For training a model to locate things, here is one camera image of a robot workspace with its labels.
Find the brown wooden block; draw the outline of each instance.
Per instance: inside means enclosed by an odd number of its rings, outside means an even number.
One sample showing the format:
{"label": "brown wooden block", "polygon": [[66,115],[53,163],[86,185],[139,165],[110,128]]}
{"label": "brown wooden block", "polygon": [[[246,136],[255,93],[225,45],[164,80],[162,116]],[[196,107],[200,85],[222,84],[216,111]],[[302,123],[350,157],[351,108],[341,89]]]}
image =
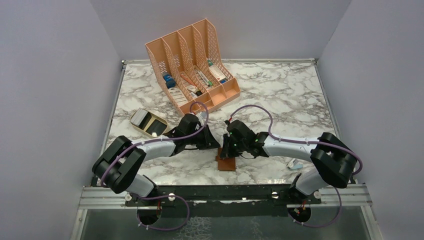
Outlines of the brown wooden block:
{"label": "brown wooden block", "polygon": [[218,170],[219,171],[235,171],[236,170],[236,158],[220,158],[221,147],[218,148],[218,155],[215,157],[215,160],[218,161]]}

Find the glass panel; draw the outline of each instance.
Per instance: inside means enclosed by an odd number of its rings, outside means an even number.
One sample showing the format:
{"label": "glass panel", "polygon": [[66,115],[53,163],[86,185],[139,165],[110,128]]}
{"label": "glass panel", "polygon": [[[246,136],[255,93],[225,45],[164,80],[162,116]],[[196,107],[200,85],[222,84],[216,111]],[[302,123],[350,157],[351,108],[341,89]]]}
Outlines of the glass panel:
{"label": "glass panel", "polygon": [[[336,214],[336,207],[312,209],[309,224],[324,224]],[[183,219],[164,218],[156,224],[174,227]],[[146,230],[138,227],[134,209],[92,209],[87,213],[82,239],[161,239],[161,240],[367,240],[370,239],[359,206],[343,207],[339,220],[323,228],[297,225],[289,217],[192,217],[187,225],[175,231]]]}

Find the white marble surface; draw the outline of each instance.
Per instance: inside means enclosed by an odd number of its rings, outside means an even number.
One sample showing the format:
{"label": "white marble surface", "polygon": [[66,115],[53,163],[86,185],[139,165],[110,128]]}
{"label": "white marble surface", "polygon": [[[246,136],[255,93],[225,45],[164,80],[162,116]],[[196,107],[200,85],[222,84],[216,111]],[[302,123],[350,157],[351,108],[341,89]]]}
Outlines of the white marble surface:
{"label": "white marble surface", "polygon": [[[209,127],[222,144],[224,120],[237,108],[256,104],[268,109],[274,117],[272,132],[285,137],[318,137],[334,132],[328,107],[311,63],[225,63],[241,89],[237,99],[210,113]],[[166,119],[175,127],[181,117],[156,82],[150,63],[126,66],[107,144],[117,136],[131,140],[147,139],[130,125],[130,116],[145,108]],[[233,119],[243,121],[254,132],[266,131],[270,120],[258,108],[241,110]],[[290,170],[292,158],[236,158],[236,171],[218,171],[216,149],[183,151],[172,157],[160,157],[142,164],[144,174],[160,185],[224,185],[291,183],[294,177],[313,165],[302,161],[303,168]]]}

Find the orange desk organizer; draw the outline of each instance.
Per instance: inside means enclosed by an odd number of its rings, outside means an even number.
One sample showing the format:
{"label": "orange desk organizer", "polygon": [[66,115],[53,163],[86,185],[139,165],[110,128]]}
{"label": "orange desk organizer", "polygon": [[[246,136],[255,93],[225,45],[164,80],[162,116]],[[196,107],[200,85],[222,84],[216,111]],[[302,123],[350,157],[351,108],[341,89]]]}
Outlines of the orange desk organizer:
{"label": "orange desk organizer", "polygon": [[[221,61],[217,31],[207,19],[148,42],[145,46],[157,83],[181,116],[190,112],[190,105],[194,102],[204,103],[209,112],[212,112],[240,96],[239,84]],[[226,82],[220,83],[214,77],[209,70],[208,60],[211,60],[226,76]],[[196,76],[195,66],[213,83],[212,87],[206,88],[202,84]],[[181,89],[188,103],[177,105],[162,77],[164,72],[172,75],[176,86]],[[202,95],[196,98],[190,95],[183,86],[183,79],[180,76],[182,72],[194,82]],[[192,111],[200,112],[201,106],[195,104]]]}

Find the white wall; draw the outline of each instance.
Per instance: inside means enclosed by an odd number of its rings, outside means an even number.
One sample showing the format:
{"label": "white wall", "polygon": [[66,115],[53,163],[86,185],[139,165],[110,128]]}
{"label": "white wall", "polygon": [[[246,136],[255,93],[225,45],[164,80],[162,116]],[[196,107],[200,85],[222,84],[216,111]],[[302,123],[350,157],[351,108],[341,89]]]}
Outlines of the white wall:
{"label": "white wall", "polygon": [[125,60],[145,43],[208,18],[222,58],[318,58],[350,0],[91,0]]}
{"label": "white wall", "polygon": [[0,2],[1,239],[69,239],[121,68],[88,0]]}
{"label": "white wall", "polygon": [[424,1],[352,0],[318,61],[386,240],[422,239]]}

